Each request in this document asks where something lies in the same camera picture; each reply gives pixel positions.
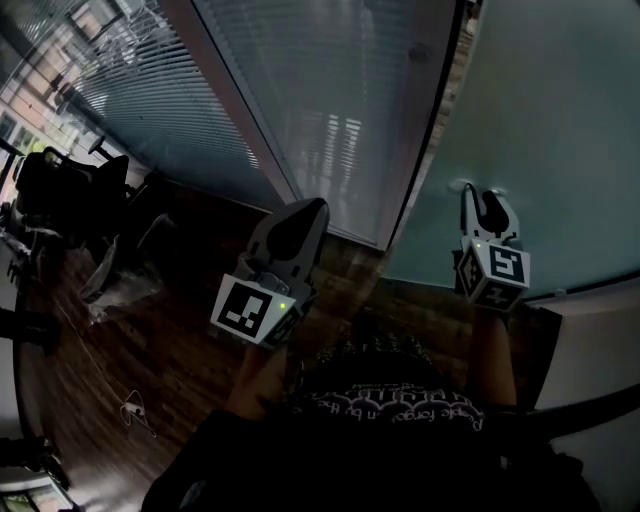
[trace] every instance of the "cable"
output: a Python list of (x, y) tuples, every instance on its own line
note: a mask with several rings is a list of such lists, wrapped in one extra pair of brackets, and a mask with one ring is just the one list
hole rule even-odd
[[(111, 384), (109, 384), (109, 381), (107, 381), (107, 378), (104, 376), (104, 373), (100, 369), (100, 366), (98, 366), (98, 363), (96, 363), (96, 360), (91, 355), (91, 352), (89, 352), (89, 349), (85, 345), (84, 340), (82, 339), (82, 336), (80, 336), (80, 332), (78, 331), (78, 328), (75, 326), (75, 324), (73, 323), (73, 321), (71, 320), (71, 318), (69, 317), (69, 315), (67, 314), (65, 309), (62, 307), (60, 302), (58, 302), (58, 300), (49, 291), (47, 286), (42, 281), (40, 281), (40, 279), (38, 279), (37, 277), (34, 277), (34, 276), (32, 276), (31, 279), (33, 281), (35, 281), (36, 283), (40, 284), (40, 286), (42, 286), (46, 290), (46, 292), (49, 295), (49, 297), (51, 298), (51, 300), (55, 303), (55, 305), (62, 312), (64, 317), (67, 319), (67, 322), (69, 323), (69, 325), (73, 329), (73, 332), (75, 333), (76, 337), (78, 338), (78, 341), (80, 341), (80, 345), (82, 345), (82, 348), (84, 349), (84, 351), (89, 356), (89, 359), (91, 359), (91, 362), (93, 363), (93, 366), (95, 366), (96, 370), (98, 370), (98, 374), (100, 375), (100, 377), (102, 377), (103, 382), (109, 388), (109, 391), (111, 391), (111, 394), (115, 397), (116, 401), (121, 404), (120, 405), (120, 417), (122, 418), (122, 421), (124, 421), (124, 424), (127, 427), (131, 426), (131, 423), (132, 423), (131, 422), (131, 418), (133, 417), (138, 421), (138, 423), (140, 423), (143, 427), (145, 427), (149, 431), (149, 433), (151, 434), (152, 437), (158, 437), (156, 435), (156, 433), (154, 432), (154, 430), (149, 425), (149, 421), (147, 420), (147, 416), (146, 416), (146, 409), (145, 409), (145, 406), (144, 406), (144, 401), (142, 400), (142, 395), (140, 394), (140, 392), (137, 389), (134, 389), (131, 393), (129, 393), (129, 396), (127, 398), (125, 398), (124, 400), (120, 399), (118, 394), (111, 387)], [(127, 408), (127, 403), (129, 402), (129, 399), (134, 394), (138, 395), (138, 398), (140, 399), (141, 408), (136, 408), (134, 411), (130, 411)]]
[[(134, 394), (138, 395), (141, 407), (136, 407), (134, 404), (129, 402), (129, 399)], [(129, 407), (127, 407), (127, 404), (130, 404), (134, 408), (134, 410), (132, 411)], [(140, 423), (144, 428), (146, 428), (153, 437), (157, 437), (156, 433), (151, 429), (151, 426), (149, 425), (149, 421), (147, 420), (146, 415), (146, 409), (144, 407), (144, 401), (142, 400), (140, 391), (138, 391), (137, 389), (134, 389), (131, 393), (129, 393), (129, 396), (125, 399), (124, 403), (120, 407), (120, 417), (127, 427), (131, 426), (131, 418), (135, 418), (136, 421)]]

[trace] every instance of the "wooden floor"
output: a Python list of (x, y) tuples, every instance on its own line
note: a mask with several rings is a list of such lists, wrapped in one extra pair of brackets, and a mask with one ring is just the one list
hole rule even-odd
[[(42, 283), (24, 283), (22, 307), (50, 311), (62, 326), (59, 345), (16, 350), (19, 403), (25, 428), (58, 447), (72, 497), (89, 510), (135, 510), (156, 478), (209, 412), (226, 400), (243, 348), (214, 337), (208, 321), (217, 287), (235, 268), (256, 222), (255, 210), (177, 188), (172, 217), (174, 268), (155, 304), (124, 318), (90, 325), (77, 292), (93, 272), (88, 254), (68, 252)], [(464, 383), (470, 313), (464, 301), (424, 286), (380, 280), (377, 251), (329, 236), (313, 277), (320, 296), (294, 336), (292, 350), (313, 366), (317, 350), (334, 342), (366, 309), (390, 330), (424, 343), (440, 369)], [(558, 317), (522, 309), (511, 326), (518, 391), (534, 402), (553, 352)], [(157, 438), (127, 428), (122, 400), (144, 399)]]

